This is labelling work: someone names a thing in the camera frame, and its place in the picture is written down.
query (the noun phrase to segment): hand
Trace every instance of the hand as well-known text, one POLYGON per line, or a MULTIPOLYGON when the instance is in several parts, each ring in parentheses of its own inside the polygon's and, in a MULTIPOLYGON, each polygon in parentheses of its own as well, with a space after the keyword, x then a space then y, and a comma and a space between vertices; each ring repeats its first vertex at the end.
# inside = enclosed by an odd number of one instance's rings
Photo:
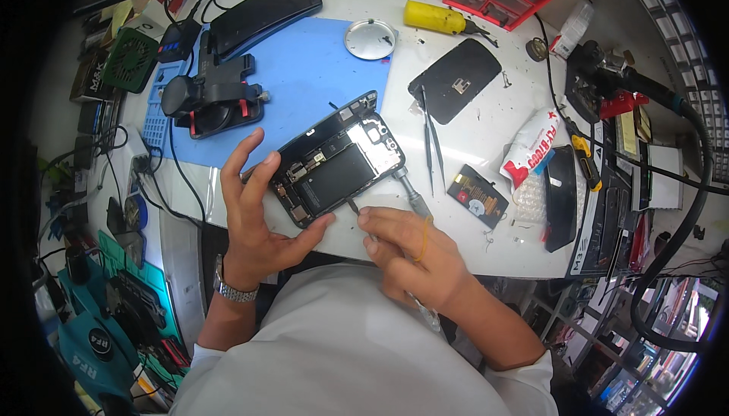
POLYGON ((241 182, 241 169, 262 141, 263 129, 259 127, 238 144, 220 171, 230 241, 223 260, 223 279, 238 291, 253 291, 268 275, 299 264, 335 220, 333 213, 323 215, 294 239, 268 230, 263 220, 263 194, 281 164, 281 155, 269 153, 255 167, 248 183, 241 182))
POLYGON ((415 213, 364 207, 357 224, 378 237, 378 242, 366 237, 364 246, 372 261, 384 271, 383 291, 388 297, 413 306, 412 299, 404 292, 408 291, 426 307, 451 318, 462 308, 462 296, 477 286, 480 288, 466 269, 456 243, 432 224, 427 225, 428 239, 423 253, 426 224, 415 213), (414 257, 423 253, 423 257, 411 262, 403 251, 414 257))

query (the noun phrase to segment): cardboard box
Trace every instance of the cardboard box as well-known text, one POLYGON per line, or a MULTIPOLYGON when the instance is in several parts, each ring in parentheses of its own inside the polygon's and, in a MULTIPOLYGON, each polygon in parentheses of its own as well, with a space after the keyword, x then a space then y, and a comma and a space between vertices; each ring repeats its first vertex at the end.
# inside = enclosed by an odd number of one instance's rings
MULTIPOLYGON (((182 9, 182 6, 185 5, 186 1, 187 0, 167 0, 167 8, 175 19, 179 20, 179 17, 187 17, 178 15, 179 10, 182 9)), ((164 35, 165 30, 170 25, 170 20, 165 14, 163 3, 164 0, 151 0, 147 3, 144 10, 141 10, 141 12, 135 9, 134 17, 129 19, 122 28, 134 28, 150 38, 159 38, 164 35)))
POLYGON ((108 55, 109 52, 96 49, 81 61, 68 95, 70 101, 103 101, 112 97, 113 87, 101 81, 101 71, 108 55))

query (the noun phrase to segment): wristwatch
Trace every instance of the wristwatch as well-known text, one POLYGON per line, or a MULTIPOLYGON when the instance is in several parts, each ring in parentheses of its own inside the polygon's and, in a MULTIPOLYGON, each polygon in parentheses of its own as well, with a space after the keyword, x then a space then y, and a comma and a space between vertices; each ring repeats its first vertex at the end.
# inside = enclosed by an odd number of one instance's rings
POLYGON ((213 277, 213 289, 225 299, 231 300, 233 302, 250 302, 256 300, 256 295, 258 294, 258 288, 260 287, 260 285, 256 286, 256 289, 254 289, 253 291, 238 291, 237 289, 225 284, 225 280, 223 280, 223 275, 223 255, 218 255, 215 258, 215 276, 213 277))

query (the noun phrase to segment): green fan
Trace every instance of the green fan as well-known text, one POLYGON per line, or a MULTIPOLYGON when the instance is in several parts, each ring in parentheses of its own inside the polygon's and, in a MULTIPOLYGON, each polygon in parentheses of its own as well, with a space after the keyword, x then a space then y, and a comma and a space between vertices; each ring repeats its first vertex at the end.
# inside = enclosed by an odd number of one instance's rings
POLYGON ((157 41, 134 28, 119 30, 106 57, 101 79, 127 92, 140 93, 157 64, 157 41))

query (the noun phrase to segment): metal dish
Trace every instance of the metal dish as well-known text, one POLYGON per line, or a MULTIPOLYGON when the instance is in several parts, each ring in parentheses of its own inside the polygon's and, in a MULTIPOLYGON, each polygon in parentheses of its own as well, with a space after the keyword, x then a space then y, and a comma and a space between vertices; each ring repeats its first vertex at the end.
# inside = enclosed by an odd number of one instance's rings
POLYGON ((364 60, 383 59, 395 50, 397 33, 386 21, 362 19, 344 31, 344 46, 350 54, 364 60))

